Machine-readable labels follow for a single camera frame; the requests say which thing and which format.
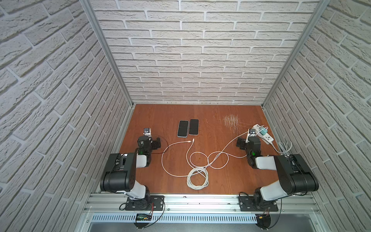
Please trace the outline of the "phone with green case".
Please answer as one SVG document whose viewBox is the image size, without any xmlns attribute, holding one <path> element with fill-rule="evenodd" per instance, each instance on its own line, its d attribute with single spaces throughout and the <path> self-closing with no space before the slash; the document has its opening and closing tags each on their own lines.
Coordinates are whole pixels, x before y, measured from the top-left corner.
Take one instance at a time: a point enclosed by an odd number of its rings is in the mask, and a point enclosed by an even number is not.
<svg viewBox="0 0 371 232">
<path fill-rule="evenodd" d="M 177 136 L 180 138 L 187 138 L 188 136 L 189 121 L 179 121 Z"/>
</svg>

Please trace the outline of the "phone with pink case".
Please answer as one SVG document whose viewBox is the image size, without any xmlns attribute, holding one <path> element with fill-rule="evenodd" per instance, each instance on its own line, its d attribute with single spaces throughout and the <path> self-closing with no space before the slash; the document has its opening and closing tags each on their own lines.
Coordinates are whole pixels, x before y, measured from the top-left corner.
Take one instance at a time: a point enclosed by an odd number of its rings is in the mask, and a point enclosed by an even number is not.
<svg viewBox="0 0 371 232">
<path fill-rule="evenodd" d="M 199 120 L 191 119 L 189 121 L 189 135 L 196 136 L 199 134 Z"/>
</svg>

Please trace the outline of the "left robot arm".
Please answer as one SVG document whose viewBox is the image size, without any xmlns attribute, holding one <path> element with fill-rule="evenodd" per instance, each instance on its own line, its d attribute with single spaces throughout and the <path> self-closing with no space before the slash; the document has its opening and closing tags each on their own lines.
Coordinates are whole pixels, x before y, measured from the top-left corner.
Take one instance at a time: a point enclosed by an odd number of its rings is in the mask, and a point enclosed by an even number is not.
<svg viewBox="0 0 371 232">
<path fill-rule="evenodd" d="M 124 194 L 126 203 L 119 210 L 160 210 L 161 200 L 150 196 L 149 188 L 136 180 L 136 171 L 148 167 L 152 151 L 161 148 L 160 138 L 153 140 L 149 135 L 138 138 L 138 147 L 132 153 L 110 154 L 100 179 L 100 190 Z"/>
</svg>

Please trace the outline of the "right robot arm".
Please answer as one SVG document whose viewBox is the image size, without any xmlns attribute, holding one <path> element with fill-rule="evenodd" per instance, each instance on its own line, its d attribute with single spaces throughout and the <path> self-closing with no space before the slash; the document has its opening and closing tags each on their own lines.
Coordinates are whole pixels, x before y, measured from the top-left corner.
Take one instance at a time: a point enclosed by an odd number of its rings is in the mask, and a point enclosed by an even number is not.
<svg viewBox="0 0 371 232">
<path fill-rule="evenodd" d="M 241 205 L 256 211 L 276 212 L 277 200 L 295 194 L 307 194 L 319 189 L 319 181 L 300 154 L 262 156 L 261 143 L 257 136 L 247 140 L 238 137 L 236 146 L 246 153 L 248 164 L 253 169 L 276 171 L 278 180 L 255 190 L 254 195 L 242 197 Z"/>
</svg>

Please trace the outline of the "teal charger plug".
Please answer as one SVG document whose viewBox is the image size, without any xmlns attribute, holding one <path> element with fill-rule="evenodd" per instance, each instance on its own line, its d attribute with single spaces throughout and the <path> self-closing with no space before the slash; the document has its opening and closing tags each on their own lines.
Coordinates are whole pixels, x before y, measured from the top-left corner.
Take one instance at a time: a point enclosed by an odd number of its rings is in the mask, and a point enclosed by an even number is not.
<svg viewBox="0 0 371 232">
<path fill-rule="evenodd" d="M 266 128 L 263 128 L 262 130 L 260 130 L 260 135 L 265 135 L 267 132 L 268 130 Z"/>
</svg>

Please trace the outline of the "left controller board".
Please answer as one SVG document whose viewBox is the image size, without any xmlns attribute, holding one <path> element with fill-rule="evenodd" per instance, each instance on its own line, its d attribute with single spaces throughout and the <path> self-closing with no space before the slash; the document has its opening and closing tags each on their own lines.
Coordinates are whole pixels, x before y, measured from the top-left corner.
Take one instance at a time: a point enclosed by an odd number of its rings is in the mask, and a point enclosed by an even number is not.
<svg viewBox="0 0 371 232">
<path fill-rule="evenodd" d="M 142 214 L 138 213 L 135 217 L 135 222 L 147 222 L 149 223 L 152 220 L 152 214 Z"/>
</svg>

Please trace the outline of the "controller board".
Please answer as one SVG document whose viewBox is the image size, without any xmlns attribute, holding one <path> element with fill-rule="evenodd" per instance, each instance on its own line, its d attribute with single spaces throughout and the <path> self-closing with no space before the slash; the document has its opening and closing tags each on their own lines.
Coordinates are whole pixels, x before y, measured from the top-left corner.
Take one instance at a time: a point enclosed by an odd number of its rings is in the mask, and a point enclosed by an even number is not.
<svg viewBox="0 0 371 232">
<path fill-rule="evenodd" d="M 271 216 L 264 214 L 264 215 L 256 215 L 257 219 L 257 226 L 262 230 L 267 230 L 271 225 Z"/>
<path fill-rule="evenodd" d="M 135 222 L 147 222 L 149 223 L 152 220 L 152 214 L 142 214 L 138 213 L 135 217 Z"/>
</svg>

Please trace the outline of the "right controller board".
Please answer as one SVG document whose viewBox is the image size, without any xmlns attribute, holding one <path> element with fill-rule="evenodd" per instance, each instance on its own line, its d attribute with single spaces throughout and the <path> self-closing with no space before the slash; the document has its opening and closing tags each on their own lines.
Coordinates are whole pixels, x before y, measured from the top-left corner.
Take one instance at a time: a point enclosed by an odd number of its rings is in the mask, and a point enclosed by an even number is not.
<svg viewBox="0 0 371 232">
<path fill-rule="evenodd" d="M 262 230 L 267 230 L 271 225 L 271 216 L 264 214 L 264 215 L 256 215 L 257 219 L 257 226 Z"/>
</svg>

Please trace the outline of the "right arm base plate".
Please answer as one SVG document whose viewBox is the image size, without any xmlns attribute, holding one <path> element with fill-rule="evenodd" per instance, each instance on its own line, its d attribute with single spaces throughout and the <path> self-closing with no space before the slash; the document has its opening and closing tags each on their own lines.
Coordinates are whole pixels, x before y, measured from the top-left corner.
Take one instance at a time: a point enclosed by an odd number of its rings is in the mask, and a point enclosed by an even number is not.
<svg viewBox="0 0 371 232">
<path fill-rule="evenodd" d="M 242 212 L 278 212 L 276 201 L 265 201 L 253 196 L 239 196 L 239 207 Z"/>
</svg>

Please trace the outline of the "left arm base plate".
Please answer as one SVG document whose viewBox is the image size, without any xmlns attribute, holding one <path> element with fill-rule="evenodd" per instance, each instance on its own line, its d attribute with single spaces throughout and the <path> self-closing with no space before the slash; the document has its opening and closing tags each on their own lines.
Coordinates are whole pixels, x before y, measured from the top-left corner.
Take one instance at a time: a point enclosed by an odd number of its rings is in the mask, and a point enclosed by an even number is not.
<svg viewBox="0 0 371 232">
<path fill-rule="evenodd" d="M 150 195 L 144 199 L 132 200 L 127 199 L 124 204 L 126 211 L 163 211 L 164 209 L 164 195 Z"/>
</svg>

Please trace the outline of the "aluminium front rail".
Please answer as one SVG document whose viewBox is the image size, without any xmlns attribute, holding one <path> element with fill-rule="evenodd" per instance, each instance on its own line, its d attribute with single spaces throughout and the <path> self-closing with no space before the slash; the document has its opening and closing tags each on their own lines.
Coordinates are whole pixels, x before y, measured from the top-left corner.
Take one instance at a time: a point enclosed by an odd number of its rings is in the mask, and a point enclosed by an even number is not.
<svg viewBox="0 0 371 232">
<path fill-rule="evenodd" d="M 220 213 L 237 214 L 243 211 L 250 213 L 256 210 L 253 206 L 240 203 L 242 194 L 164 194 L 166 213 Z M 92 193 L 83 208 L 84 213 L 115 213 L 124 208 L 127 196 L 114 193 Z M 318 204 L 311 195 L 290 196 L 278 200 L 277 211 L 271 214 L 320 214 Z"/>
</svg>

